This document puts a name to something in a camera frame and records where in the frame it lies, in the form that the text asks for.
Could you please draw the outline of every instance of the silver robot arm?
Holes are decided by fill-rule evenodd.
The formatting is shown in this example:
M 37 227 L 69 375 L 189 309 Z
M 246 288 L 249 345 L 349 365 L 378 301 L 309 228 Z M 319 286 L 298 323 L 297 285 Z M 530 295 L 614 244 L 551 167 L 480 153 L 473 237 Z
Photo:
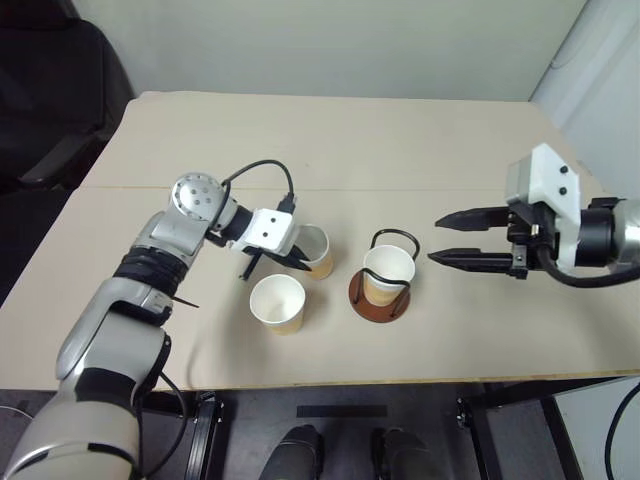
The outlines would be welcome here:
M 205 238 L 286 259 L 296 236 L 291 212 L 251 213 L 208 175 L 180 178 L 167 210 L 149 220 L 66 338 L 58 392 L 22 436 L 5 479 L 139 478 L 135 405 L 162 372 L 171 339 L 161 327 Z

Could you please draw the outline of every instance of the cup rim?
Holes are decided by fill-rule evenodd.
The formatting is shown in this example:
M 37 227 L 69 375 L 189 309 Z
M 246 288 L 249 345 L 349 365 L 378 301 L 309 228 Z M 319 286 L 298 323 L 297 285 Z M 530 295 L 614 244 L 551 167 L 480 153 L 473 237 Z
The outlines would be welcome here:
M 299 291 L 302 292 L 302 303 L 300 304 L 300 307 L 296 310 L 296 313 L 291 315 L 291 317 L 285 319 L 285 320 L 279 320 L 277 322 L 270 322 L 269 320 L 264 320 L 262 318 L 262 316 L 257 315 L 255 312 L 255 309 L 253 307 L 254 305 L 254 292 L 256 291 L 256 289 L 258 288 L 259 285 L 261 285 L 262 283 L 265 283 L 266 281 L 269 280 L 273 280 L 276 277 L 284 277 L 287 279 L 287 281 L 289 280 L 293 280 L 293 283 L 296 285 L 296 287 L 299 289 Z M 304 303 L 307 300 L 307 292 L 305 291 L 304 287 L 302 286 L 302 284 L 296 280 L 295 278 L 293 278 L 291 275 L 286 275 L 284 273 L 274 273 L 272 275 L 268 275 L 266 277 L 264 277 L 262 280 L 260 280 L 258 283 L 256 283 L 253 287 L 253 289 L 251 289 L 251 294 L 249 295 L 249 310 L 251 311 L 251 314 L 256 317 L 258 320 L 260 320 L 260 322 L 266 324 L 266 325 L 280 325 L 283 323 L 288 323 L 292 320 L 294 320 L 302 311 L 302 309 L 304 308 Z
M 362 268 L 370 268 L 367 266 L 367 259 L 369 258 L 369 255 L 371 254 L 371 252 L 373 252 L 374 250 L 377 249 L 381 249 L 382 247 L 387 247 L 387 248 L 392 248 L 394 250 L 398 250 L 400 252 L 402 252 L 403 254 L 405 254 L 409 260 L 411 260 L 411 275 L 409 276 L 409 279 L 406 280 L 407 282 L 411 283 L 413 281 L 413 277 L 416 276 L 416 261 L 413 259 L 413 257 L 409 254 L 409 252 L 407 252 L 404 248 L 398 247 L 396 245 L 388 245 L 388 244 L 383 244 L 383 245 L 376 245 L 373 248 L 370 248 L 367 253 L 364 255 L 364 259 L 362 261 Z M 389 280 L 404 280 L 403 278 L 390 278 Z M 391 284 L 385 283 L 385 282 L 379 282 L 378 280 L 375 280 L 377 283 L 383 283 L 384 285 L 389 285 L 391 286 Z

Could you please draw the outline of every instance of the floor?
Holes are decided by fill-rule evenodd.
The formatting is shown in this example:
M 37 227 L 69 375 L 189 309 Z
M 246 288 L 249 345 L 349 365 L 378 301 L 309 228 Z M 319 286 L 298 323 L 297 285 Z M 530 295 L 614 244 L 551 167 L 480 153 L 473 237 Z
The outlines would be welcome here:
M 233 418 L 222 480 L 258 478 L 279 440 L 290 428 L 305 423 L 314 425 L 325 437 L 323 478 L 328 480 L 371 479 L 369 436 L 373 428 L 391 426 L 414 432 L 427 444 L 443 479 L 477 480 L 480 476 L 471 438 L 466 430 L 458 428 L 455 419 L 456 398 L 476 388 L 473 384 L 374 385 L 223 392 Z M 49 397 L 41 392 L 0 391 L 0 404 L 36 413 Z M 373 417 L 298 418 L 299 406 L 327 405 L 377 406 L 378 411 Z M 564 478 L 537 402 L 495 410 L 489 420 L 506 480 Z M 0 471 L 26 425 L 26 419 L 0 411 Z M 178 427 L 175 418 L 145 413 L 147 467 L 163 455 Z M 193 422 L 189 422 L 180 448 L 154 479 L 184 476 L 193 428 Z

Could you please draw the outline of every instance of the paper cup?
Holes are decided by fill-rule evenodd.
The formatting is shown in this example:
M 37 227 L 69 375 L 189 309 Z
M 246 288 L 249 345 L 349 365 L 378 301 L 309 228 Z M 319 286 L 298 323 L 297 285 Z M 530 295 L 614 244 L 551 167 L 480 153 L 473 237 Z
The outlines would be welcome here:
M 289 275 L 270 275 L 260 280 L 249 297 L 251 313 L 278 335 L 297 332 L 302 326 L 305 292 Z
M 416 264 L 405 250 L 395 245 L 378 245 L 367 252 L 364 267 L 389 280 L 411 282 Z M 369 303 L 384 307 L 393 302 L 404 285 L 393 285 L 376 280 L 368 273 L 364 276 L 364 296 Z
M 333 257 L 329 249 L 329 237 L 326 232 L 315 225 L 300 225 L 296 246 L 302 250 L 309 260 L 302 260 L 311 271 L 305 273 L 311 278 L 322 280 L 333 270 Z

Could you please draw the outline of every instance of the beige table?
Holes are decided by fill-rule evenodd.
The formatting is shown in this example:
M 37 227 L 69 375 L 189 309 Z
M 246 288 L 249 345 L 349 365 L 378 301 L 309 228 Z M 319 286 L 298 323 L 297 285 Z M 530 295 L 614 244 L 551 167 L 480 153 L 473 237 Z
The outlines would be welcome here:
M 201 104 L 207 104 L 208 98 L 222 99 L 236 106 L 247 101 L 243 96 L 203 94 L 187 94 L 185 101 L 191 102 L 192 96 L 201 98 Z M 129 133 L 130 129 L 135 130 L 130 117 L 138 118 L 140 125 L 145 124 L 141 121 L 143 112 L 136 111 L 142 109 L 144 102 L 163 103 L 160 100 L 165 98 L 176 108 L 176 104 L 182 105 L 176 100 L 179 97 L 182 96 L 147 96 L 130 106 L 121 130 L 87 178 L 87 185 L 73 194 L 6 300 L 0 310 L 0 387 L 55 388 L 53 366 L 63 338 L 99 282 L 113 273 L 144 222 L 166 205 L 169 189 L 158 188 L 155 183 L 168 180 L 171 184 L 173 177 L 191 169 L 203 169 L 214 175 L 220 169 L 226 174 L 255 159 L 247 155 L 247 158 L 228 159 L 227 163 L 218 162 L 208 167 L 203 156 L 194 162 L 197 165 L 191 165 L 184 157 L 180 160 L 172 155 L 163 156 L 171 142 L 164 147 L 149 147 L 148 131 L 143 129 L 140 137 Z M 276 105 L 277 98 L 250 97 L 249 100 Z M 282 98 L 284 105 L 293 100 L 317 102 L 317 110 L 307 110 L 310 117 L 325 108 L 323 100 L 328 105 L 341 103 L 338 99 Z M 366 102 L 397 108 L 396 101 Z M 195 104 L 189 104 L 194 115 L 202 118 Z M 407 112 L 407 128 L 414 131 L 414 142 L 405 138 L 398 145 L 401 154 L 395 164 L 404 164 L 407 168 L 398 170 L 396 177 L 392 175 L 395 170 L 388 170 L 386 177 L 375 174 L 376 162 L 380 160 L 373 162 L 370 155 L 383 150 L 397 132 L 403 131 L 400 124 L 404 117 L 399 114 L 393 122 L 389 121 L 392 133 L 385 133 L 385 129 L 375 131 L 368 136 L 366 148 L 354 143 L 350 163 L 342 159 L 345 168 L 340 170 L 335 159 L 326 160 L 326 168 L 331 169 L 333 175 L 316 163 L 306 167 L 307 159 L 298 156 L 286 159 L 292 167 L 299 197 L 296 216 L 300 222 L 314 222 L 327 229 L 334 245 L 336 268 L 323 281 L 311 280 L 301 272 L 293 273 L 308 293 L 305 325 L 293 336 L 278 337 L 251 317 L 248 295 L 260 278 L 285 269 L 263 260 L 251 281 L 243 283 L 237 276 L 248 257 L 206 245 L 178 291 L 181 297 L 201 308 L 177 305 L 166 324 L 173 338 L 167 372 L 178 386 L 214 389 L 557 378 L 640 371 L 638 284 L 581 291 L 562 286 L 543 273 L 533 273 L 525 282 L 501 275 L 464 273 L 430 262 L 422 254 L 412 287 L 413 300 L 402 318 L 377 325 L 351 310 L 346 294 L 348 280 L 360 268 L 371 235 L 378 228 L 395 226 L 414 233 L 421 240 L 424 252 L 452 246 L 506 251 L 504 229 L 463 234 L 436 229 L 433 221 L 459 209 L 500 205 L 504 168 L 514 160 L 507 159 L 504 150 L 516 155 L 519 149 L 526 151 L 529 143 L 547 140 L 576 167 L 557 132 L 530 105 L 473 103 L 468 106 L 466 102 L 424 101 L 398 101 L 398 104 L 406 106 L 409 112 L 410 105 L 420 109 L 435 104 L 436 110 L 453 125 L 453 131 L 464 130 L 460 124 L 466 124 L 465 119 L 469 118 L 469 115 L 463 116 L 458 124 L 454 121 L 456 111 L 475 108 L 480 111 L 482 106 L 488 112 L 485 116 L 493 118 L 491 122 L 503 125 L 510 132 L 517 130 L 509 126 L 516 119 L 527 128 L 518 135 L 510 134 L 502 142 L 493 138 L 495 143 L 491 148 L 480 149 L 482 155 L 475 158 L 455 157 L 453 165 L 460 165 L 457 170 L 452 169 L 451 163 L 433 158 L 411 166 L 426 148 L 421 143 L 421 132 L 428 129 L 414 125 L 418 120 Z M 343 101 L 344 115 L 352 108 L 355 108 L 352 100 Z M 161 115 L 150 108 L 148 123 L 169 123 L 164 115 L 170 110 Z M 422 118 L 430 118 L 430 112 L 431 107 L 425 107 Z M 425 123 L 435 124 L 435 120 Z M 193 139 L 185 141 L 182 136 L 191 126 L 183 129 L 179 123 L 174 125 L 173 141 L 195 155 L 199 148 L 193 147 Z M 471 142 L 470 138 L 473 142 L 481 141 L 472 134 L 471 126 L 465 128 L 471 132 L 469 138 L 457 134 L 445 141 L 434 136 L 438 151 L 453 155 L 451 152 L 463 150 L 465 147 L 461 145 Z M 238 124 L 237 129 L 241 130 L 241 125 Z M 284 143 L 297 141 L 295 133 L 287 133 L 284 125 L 279 135 L 287 139 Z M 320 137 L 323 131 L 315 135 Z M 520 140 L 514 142 L 513 136 Z M 264 137 L 261 141 L 263 145 L 268 144 Z M 147 161 L 146 157 L 141 157 L 139 165 L 132 153 L 127 154 L 123 142 L 129 144 L 131 152 L 152 148 L 161 157 L 158 168 L 150 169 L 147 176 L 142 175 L 140 165 Z M 320 161 L 318 149 L 339 151 L 336 145 L 327 146 L 320 141 L 317 145 L 317 149 L 309 147 L 309 152 L 316 155 L 314 162 Z M 524 151 L 518 151 L 515 159 Z M 256 152 L 256 156 L 265 155 Z M 126 168 L 126 162 L 130 162 L 130 168 Z M 302 173 L 306 168 L 315 174 Z M 138 171 L 139 177 L 131 175 L 130 170 Z M 340 183 L 346 180 L 339 177 L 338 170 L 363 172 L 357 177 L 362 183 L 357 188 Z M 496 175 L 500 172 L 499 181 L 486 174 L 490 171 Z M 274 172 L 271 177 L 263 177 L 256 172 L 247 176 L 246 183 L 238 182 L 238 188 L 234 188 L 234 196 L 250 208 L 274 205 L 283 191 L 283 181 L 276 175 Z M 480 180 L 474 183 L 474 176 Z M 403 183 L 412 188 L 403 189 Z
M 164 188 L 185 171 L 224 178 L 276 158 L 298 190 L 503 191 L 507 165 L 540 142 L 574 159 L 530 103 L 147 93 L 82 185 Z M 263 168 L 234 186 L 285 184 Z

